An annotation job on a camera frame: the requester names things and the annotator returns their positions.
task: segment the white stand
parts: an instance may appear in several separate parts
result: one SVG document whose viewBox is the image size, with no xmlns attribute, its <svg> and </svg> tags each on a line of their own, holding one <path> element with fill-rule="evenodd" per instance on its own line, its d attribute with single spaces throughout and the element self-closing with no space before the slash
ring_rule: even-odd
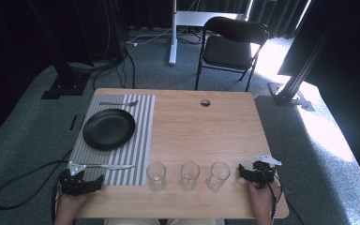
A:
<svg viewBox="0 0 360 225">
<path fill-rule="evenodd" d="M 172 16 L 172 44 L 171 44 L 171 54 L 169 58 L 169 65 L 174 66 L 176 64 L 176 54 L 177 54 L 177 37 L 176 37 L 176 27 L 177 25 L 190 25 L 190 26 L 204 26 L 204 24 L 212 17 L 222 16 L 235 20 L 244 20 L 248 19 L 248 13 L 250 11 L 251 2 L 247 6 L 247 9 L 244 14 L 236 13 L 222 13 L 222 12 L 200 12 L 200 11 L 177 11 L 176 0 L 173 0 L 173 16 Z"/>
</svg>

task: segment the black plate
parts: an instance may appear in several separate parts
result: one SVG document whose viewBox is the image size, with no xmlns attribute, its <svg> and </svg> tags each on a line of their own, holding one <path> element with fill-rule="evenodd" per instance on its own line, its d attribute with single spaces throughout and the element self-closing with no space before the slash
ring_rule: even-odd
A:
<svg viewBox="0 0 360 225">
<path fill-rule="evenodd" d="M 92 148 L 107 151 L 126 143 L 134 133 L 133 116 L 120 109 L 100 111 L 90 117 L 83 127 L 84 141 Z"/>
</svg>

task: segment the striped placemat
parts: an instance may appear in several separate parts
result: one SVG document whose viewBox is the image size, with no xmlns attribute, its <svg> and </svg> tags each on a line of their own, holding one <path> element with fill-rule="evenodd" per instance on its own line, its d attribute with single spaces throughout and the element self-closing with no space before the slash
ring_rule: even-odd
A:
<svg viewBox="0 0 360 225">
<path fill-rule="evenodd" d="M 139 100 L 133 107 L 98 105 L 99 102 L 131 102 Z M 146 183 L 145 170 L 148 166 L 155 96 L 149 95 L 94 95 L 83 121 L 74 150 L 69 160 L 80 164 L 134 165 L 132 169 L 108 171 L 101 168 L 87 168 L 85 181 L 96 180 L 104 174 L 107 186 L 142 186 Z M 130 140 L 112 151 L 98 151 L 83 139 L 83 126 L 95 113 L 106 109 L 122 109 L 129 112 L 136 121 L 136 129 Z"/>
</svg>

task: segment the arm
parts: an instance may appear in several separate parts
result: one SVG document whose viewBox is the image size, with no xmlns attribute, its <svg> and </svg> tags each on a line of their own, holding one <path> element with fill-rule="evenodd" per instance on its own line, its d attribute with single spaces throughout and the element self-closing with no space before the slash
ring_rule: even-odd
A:
<svg viewBox="0 0 360 225">
<path fill-rule="evenodd" d="M 56 218 L 53 225 L 71 225 L 90 195 L 85 194 L 77 197 L 70 195 L 61 196 L 57 203 Z"/>
<path fill-rule="evenodd" d="M 269 184 L 273 189 L 274 195 L 278 198 L 280 194 L 280 187 L 277 182 Z M 247 190 L 252 201 L 253 212 L 256 217 L 258 225 L 272 224 L 271 212 L 273 209 L 273 195 L 270 188 L 265 186 L 261 189 L 256 189 L 250 181 L 247 181 Z"/>
</svg>

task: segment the chair leg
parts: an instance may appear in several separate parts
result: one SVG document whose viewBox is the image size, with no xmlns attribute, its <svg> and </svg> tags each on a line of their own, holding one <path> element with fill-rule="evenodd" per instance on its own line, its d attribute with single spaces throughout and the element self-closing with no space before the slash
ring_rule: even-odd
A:
<svg viewBox="0 0 360 225">
<path fill-rule="evenodd" d="M 245 74 L 247 74 L 247 72 L 248 72 L 248 69 L 245 69 L 245 71 L 242 73 L 241 78 L 239 78 L 239 80 L 238 80 L 238 81 L 242 81 L 242 79 L 244 79 Z"/>
<path fill-rule="evenodd" d="M 247 88 L 245 89 L 245 92 L 249 91 L 250 82 L 252 81 L 252 76 L 253 76 L 255 67 L 256 67 L 256 63 L 253 64 L 252 70 L 250 71 L 249 79 L 247 80 Z"/>
<path fill-rule="evenodd" d="M 198 83 L 200 82 L 200 75 L 201 75 L 201 72 L 202 72 L 202 68 L 203 68 L 203 62 L 200 59 L 200 63 L 198 64 L 197 80 L 195 81 L 195 87 L 194 87 L 195 91 L 198 90 Z"/>
</svg>

